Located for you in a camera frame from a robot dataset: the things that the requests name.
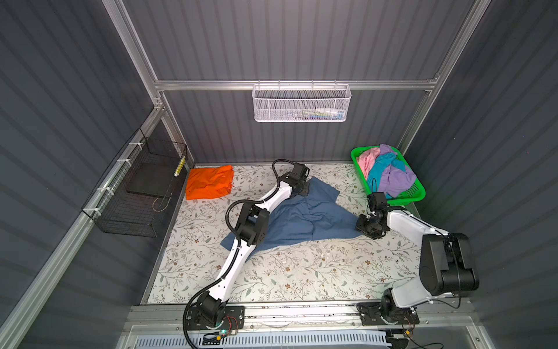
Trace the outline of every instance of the floral table surface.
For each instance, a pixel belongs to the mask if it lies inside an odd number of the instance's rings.
[[[290,166],[277,166],[285,172]],[[340,191],[337,203],[364,213],[366,197],[353,165],[309,165],[310,176]],[[230,195],[184,200],[148,303],[186,303],[215,279],[229,251],[224,212],[234,200],[259,199],[275,184],[271,166],[235,166]],[[234,224],[240,206],[231,213]],[[255,253],[244,265],[231,302],[377,299],[383,291],[417,275],[420,249],[395,231],[380,240],[308,241]]]

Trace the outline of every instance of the orange cloth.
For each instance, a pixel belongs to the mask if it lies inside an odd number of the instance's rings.
[[[191,169],[186,185],[186,200],[215,199],[230,194],[234,170],[231,165]]]

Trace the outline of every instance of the green plastic basket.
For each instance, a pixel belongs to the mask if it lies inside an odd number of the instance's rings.
[[[379,147],[379,146],[376,145],[376,146],[373,146],[373,147],[358,147],[358,148],[353,149],[350,152],[350,157],[353,159],[354,168],[357,171],[357,176],[360,179],[360,183],[362,184],[362,186],[364,187],[364,190],[366,191],[366,195],[370,195],[372,193],[372,191],[370,190],[370,188],[368,187],[368,183],[366,183],[366,180],[364,179],[364,175],[362,174],[360,166],[357,163],[357,158],[362,153],[367,151],[368,149],[377,148],[377,147]],[[399,150],[397,150],[394,147],[391,147],[391,149],[393,149],[393,151],[397,153],[397,159],[398,160],[403,161],[405,163],[405,165],[409,166],[409,164],[407,163],[407,160],[405,160],[405,158],[403,157],[403,155],[401,155]],[[420,200],[424,199],[425,196],[426,196],[426,190],[424,190],[424,187],[422,186],[420,181],[417,179],[415,181],[415,183],[413,184],[413,186],[409,188],[409,190],[399,194],[399,196],[395,199],[388,199],[387,202],[391,206],[405,206],[405,205],[410,204],[411,202],[420,201]]]

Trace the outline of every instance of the black wire basket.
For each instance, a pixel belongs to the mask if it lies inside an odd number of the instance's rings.
[[[166,234],[187,177],[186,169],[182,168],[185,157],[186,146],[182,143],[144,137],[127,159],[117,160],[122,166],[105,186],[107,189],[101,189],[102,196],[96,207],[82,207],[82,211],[104,233],[144,237]],[[175,169],[180,165],[182,169],[178,176],[171,174],[165,179],[168,186],[162,197],[131,193],[128,188],[144,164]]]

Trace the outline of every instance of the gray wall panel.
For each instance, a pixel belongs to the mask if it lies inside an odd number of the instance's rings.
[[[125,1],[161,80],[429,79],[472,0]]]
[[[557,16],[555,1],[493,1],[406,155],[421,215],[471,239],[498,348],[558,330]]]
[[[254,120],[250,92],[169,91],[171,108],[198,163],[350,160],[357,146],[402,137],[422,91],[354,91],[345,122]]]
[[[0,52],[3,323],[152,103],[101,1],[0,2]],[[20,347],[113,347],[161,242],[94,230]]]

